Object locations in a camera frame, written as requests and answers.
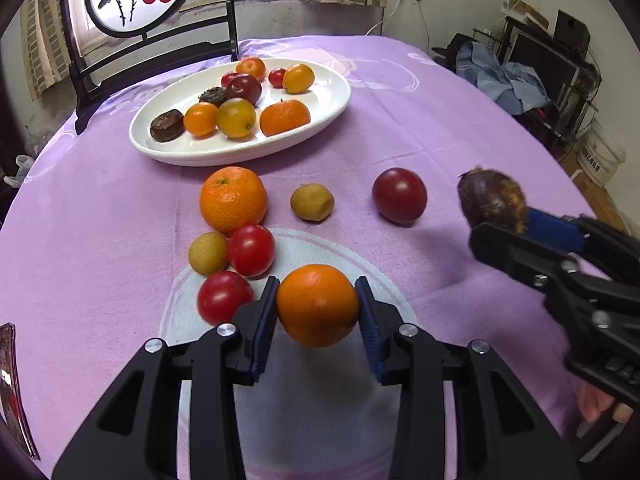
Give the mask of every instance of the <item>finger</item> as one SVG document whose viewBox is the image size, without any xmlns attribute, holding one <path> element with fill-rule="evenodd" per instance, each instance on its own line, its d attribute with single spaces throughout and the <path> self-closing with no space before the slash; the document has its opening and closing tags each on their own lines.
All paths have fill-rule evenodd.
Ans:
<svg viewBox="0 0 640 480">
<path fill-rule="evenodd" d="M 598 409 L 600 410 L 600 413 L 606 412 L 611 406 L 613 406 L 615 399 L 602 390 L 595 388 L 594 386 L 592 386 L 592 388 L 594 390 L 596 402 L 598 403 Z"/>
<path fill-rule="evenodd" d="M 582 383 L 580 386 L 580 392 L 578 393 L 578 407 L 580 413 L 587 422 L 595 422 L 600 416 L 600 410 L 598 409 L 598 401 L 595 397 L 593 386 L 587 383 Z"/>
<path fill-rule="evenodd" d="M 589 383 L 582 383 L 578 393 L 578 407 L 587 422 L 595 422 L 613 406 L 614 398 Z"/>
<path fill-rule="evenodd" d="M 633 414 L 634 410 L 632 410 L 629 406 L 627 406 L 626 404 L 619 404 L 616 410 L 613 412 L 613 420 L 622 424 L 626 424 Z"/>
</svg>

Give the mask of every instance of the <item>plastic bag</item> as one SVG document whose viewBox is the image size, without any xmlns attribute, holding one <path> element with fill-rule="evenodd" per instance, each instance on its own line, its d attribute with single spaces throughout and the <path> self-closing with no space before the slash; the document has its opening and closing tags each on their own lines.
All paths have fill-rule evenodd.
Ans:
<svg viewBox="0 0 640 480">
<path fill-rule="evenodd" d="M 19 188 L 27 177 L 34 162 L 35 161 L 28 155 L 18 155 L 15 157 L 15 163 L 18 165 L 18 174 L 16 176 L 6 176 L 4 181 L 15 189 Z"/>
</svg>

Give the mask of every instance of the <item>electrical cable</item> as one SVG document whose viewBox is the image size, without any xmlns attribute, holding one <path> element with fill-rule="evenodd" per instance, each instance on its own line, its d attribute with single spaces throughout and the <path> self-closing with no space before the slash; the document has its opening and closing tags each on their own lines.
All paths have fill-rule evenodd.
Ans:
<svg viewBox="0 0 640 480">
<path fill-rule="evenodd" d="M 427 25 L 427 20 L 424 17 L 424 13 L 422 12 L 422 6 L 420 2 L 416 1 L 416 3 L 418 4 L 418 9 L 420 9 L 420 15 L 422 16 L 422 22 L 424 23 L 424 30 L 427 31 L 427 54 L 429 54 L 429 42 L 430 42 L 429 27 Z"/>
<path fill-rule="evenodd" d="M 596 118 L 596 108 L 593 106 L 593 101 L 596 99 L 598 92 L 600 91 L 600 85 L 602 84 L 602 74 L 600 73 L 600 67 L 598 65 L 598 60 L 596 60 L 596 57 L 593 55 L 593 50 L 591 49 L 591 45 L 589 45 L 587 47 L 587 52 L 591 55 L 591 59 L 593 59 L 593 64 L 596 67 L 596 71 L 598 73 L 598 77 L 600 78 L 600 81 L 598 81 L 598 86 L 596 86 L 596 91 L 593 94 L 593 97 L 591 99 L 589 99 L 587 101 L 587 105 L 591 108 L 593 108 L 593 115 L 591 116 L 591 119 L 589 120 L 589 122 L 587 123 L 587 125 L 583 128 L 581 128 L 580 130 L 578 130 L 578 132 L 575 134 L 576 139 L 574 140 L 574 143 L 571 145 L 571 148 L 562 156 L 562 158 L 560 160 L 558 160 L 558 164 L 562 164 L 564 162 L 564 160 L 567 158 L 567 156 L 569 155 L 569 153 L 571 153 L 574 148 L 575 145 L 578 142 L 577 137 L 585 132 L 586 130 L 589 129 L 589 127 L 591 126 L 591 124 L 593 123 L 593 120 Z"/>
<path fill-rule="evenodd" d="M 396 6 L 394 7 L 394 10 L 391 12 L 391 14 L 388 15 L 384 20 L 377 22 L 373 27 L 371 27 L 369 31 L 365 34 L 365 36 L 368 36 L 369 34 L 371 34 L 371 31 L 373 31 L 374 28 L 376 28 L 379 25 L 382 25 L 383 23 L 386 22 L 386 20 L 390 20 L 391 17 L 396 13 L 396 10 L 398 10 L 398 6 L 400 5 L 401 1 L 402 0 L 398 0 L 398 3 L 396 3 Z"/>
<path fill-rule="evenodd" d="M 587 101 L 587 104 L 591 107 L 591 105 L 593 105 L 593 100 L 596 98 L 596 96 L 598 95 L 598 91 L 600 90 L 600 85 L 602 84 L 602 80 L 600 80 L 600 82 L 598 83 L 598 86 L 596 87 L 596 91 L 593 94 L 593 97 L 591 99 L 589 99 Z M 558 160 L 558 164 L 562 164 L 564 162 L 564 160 L 567 158 L 567 156 L 569 155 L 569 153 L 571 153 L 574 148 L 575 145 L 578 143 L 578 139 L 577 137 L 585 132 L 586 130 L 589 129 L 589 126 L 591 126 L 591 123 L 593 123 L 593 120 L 596 118 L 596 110 L 595 108 L 593 109 L 593 115 L 591 116 L 591 119 L 589 120 L 589 122 L 587 123 L 587 125 L 583 128 L 581 128 L 580 130 L 578 130 L 578 133 L 575 134 L 576 139 L 574 140 L 574 142 L 571 145 L 571 148 L 569 150 L 567 150 L 567 152 L 562 156 L 562 158 L 560 160 Z"/>
</svg>

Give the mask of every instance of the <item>tablecloth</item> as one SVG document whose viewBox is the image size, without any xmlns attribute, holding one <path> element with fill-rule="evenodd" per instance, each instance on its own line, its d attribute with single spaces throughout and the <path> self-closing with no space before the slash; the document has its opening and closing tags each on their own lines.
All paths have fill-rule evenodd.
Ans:
<svg viewBox="0 0 640 480">
<path fill-rule="evenodd" d="M 460 174 L 481 164 L 516 178 L 532 206 L 590 212 L 544 147 L 477 89 L 398 41 L 247 40 L 241 53 L 325 63 L 353 87 L 348 108 L 326 130 L 243 164 L 268 190 L 272 274 L 282 279 L 315 262 L 352 280 L 366 275 L 380 300 L 437 339 L 487 340 L 555 427 L 568 428 L 576 402 L 562 367 L 563 331 L 540 293 L 474 260 L 456 194 Z M 36 161 L 0 231 L 0 317 L 16 325 L 24 408 L 46 474 L 146 339 L 174 344 L 209 328 L 195 310 L 203 278 L 186 253 L 207 231 L 197 199 L 213 169 L 151 160 L 127 132 L 135 112 L 170 82 L 228 61 L 195 64 L 114 95 L 79 137 L 71 117 Z M 427 209 L 411 228 L 386 222 L 372 205 L 374 179 L 393 166 L 416 171 L 428 188 Z M 293 190 L 309 182 L 335 196 L 322 224 L 303 222 L 289 207 Z M 252 283 L 256 292 L 263 285 Z M 187 393 L 180 478 L 188 477 Z M 307 349 L 278 327 L 260 383 L 236 388 L 248 478 L 386 478 L 398 401 L 397 388 L 378 386 L 369 373 L 357 330 L 333 347 Z M 453 478 L 451 433 L 447 439 Z"/>
</svg>

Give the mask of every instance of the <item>brown shell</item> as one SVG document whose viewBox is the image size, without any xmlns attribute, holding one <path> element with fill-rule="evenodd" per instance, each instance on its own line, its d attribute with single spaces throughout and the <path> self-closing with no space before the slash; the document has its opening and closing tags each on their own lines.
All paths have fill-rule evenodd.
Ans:
<svg viewBox="0 0 640 480">
<path fill-rule="evenodd" d="M 201 103 L 211 103 L 220 108 L 220 105 L 226 101 L 225 89 L 222 88 L 222 86 L 209 88 L 209 90 L 205 90 L 200 97 L 198 97 L 198 101 Z"/>
<path fill-rule="evenodd" d="M 527 230 L 527 201 L 518 183 L 495 170 L 475 168 L 458 182 L 460 206 L 473 228 L 484 221 L 494 222 L 517 233 Z"/>
<path fill-rule="evenodd" d="M 180 110 L 169 110 L 151 121 L 151 136 L 158 142 L 177 139 L 184 132 L 184 116 Z"/>
</svg>

